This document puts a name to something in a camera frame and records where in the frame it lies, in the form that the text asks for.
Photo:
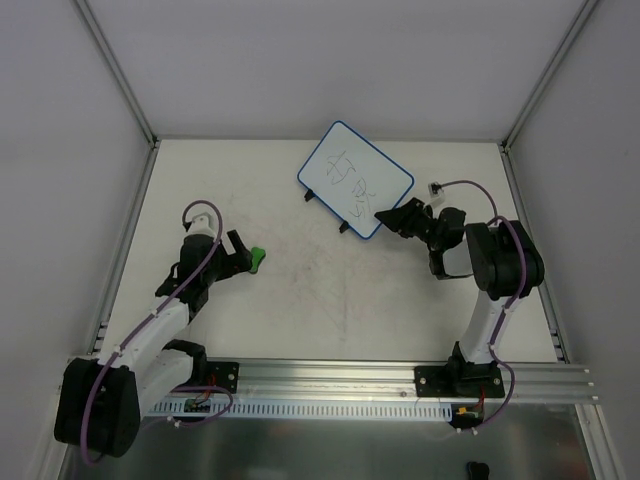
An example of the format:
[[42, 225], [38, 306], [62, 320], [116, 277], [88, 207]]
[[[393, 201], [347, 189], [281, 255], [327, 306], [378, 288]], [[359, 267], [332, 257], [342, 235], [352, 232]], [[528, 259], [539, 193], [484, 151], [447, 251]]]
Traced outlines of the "green bone-shaped eraser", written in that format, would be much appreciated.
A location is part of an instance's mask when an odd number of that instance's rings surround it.
[[266, 251], [260, 247], [252, 247], [250, 250], [251, 253], [251, 266], [249, 269], [249, 273], [255, 275], [258, 273], [259, 268], [266, 258]]

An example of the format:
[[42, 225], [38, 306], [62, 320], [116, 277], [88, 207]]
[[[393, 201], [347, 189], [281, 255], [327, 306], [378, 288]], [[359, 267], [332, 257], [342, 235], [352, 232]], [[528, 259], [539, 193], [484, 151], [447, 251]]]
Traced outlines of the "blue-framed whiteboard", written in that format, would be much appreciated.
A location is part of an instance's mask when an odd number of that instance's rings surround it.
[[340, 120], [314, 147], [297, 179], [363, 240], [381, 226], [375, 214], [398, 206], [415, 184], [408, 170]]

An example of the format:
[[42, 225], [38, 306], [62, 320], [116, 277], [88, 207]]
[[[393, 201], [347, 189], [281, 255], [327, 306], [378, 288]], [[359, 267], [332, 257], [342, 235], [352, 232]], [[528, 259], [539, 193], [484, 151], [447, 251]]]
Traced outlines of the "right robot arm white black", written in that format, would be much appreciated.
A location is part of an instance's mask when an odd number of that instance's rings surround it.
[[447, 207], [434, 214], [416, 198], [379, 211], [375, 218], [401, 237], [426, 244], [435, 278], [473, 278], [478, 288], [469, 325], [446, 364], [418, 378], [425, 387], [450, 387], [463, 396], [482, 383], [492, 385], [499, 378], [496, 347], [502, 328], [512, 308], [542, 283], [545, 274], [542, 257], [522, 224], [500, 216], [490, 223], [468, 223], [460, 209]]

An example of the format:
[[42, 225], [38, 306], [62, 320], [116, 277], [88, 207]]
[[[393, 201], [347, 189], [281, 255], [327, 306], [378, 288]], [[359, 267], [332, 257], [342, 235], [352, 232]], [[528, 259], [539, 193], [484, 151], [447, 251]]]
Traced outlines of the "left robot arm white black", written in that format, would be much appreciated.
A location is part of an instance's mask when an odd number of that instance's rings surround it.
[[246, 248], [236, 231], [228, 238], [231, 252], [209, 230], [186, 235], [148, 316], [109, 351], [68, 363], [54, 437], [77, 447], [85, 465], [123, 456], [144, 416], [171, 393], [233, 396], [205, 347], [177, 337], [206, 305], [214, 283], [255, 274], [265, 259], [264, 249]]

